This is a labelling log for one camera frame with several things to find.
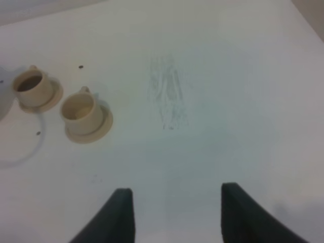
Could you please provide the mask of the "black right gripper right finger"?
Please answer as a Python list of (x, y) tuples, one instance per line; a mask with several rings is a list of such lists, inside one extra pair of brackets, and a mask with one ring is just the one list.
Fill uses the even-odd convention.
[(221, 186), (224, 242), (306, 242), (264, 210), (237, 183)]

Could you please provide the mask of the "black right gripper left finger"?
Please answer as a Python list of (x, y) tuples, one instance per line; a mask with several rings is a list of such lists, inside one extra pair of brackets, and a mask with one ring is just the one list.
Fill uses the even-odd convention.
[(129, 188), (119, 188), (71, 241), (135, 242), (135, 235), (133, 192)]

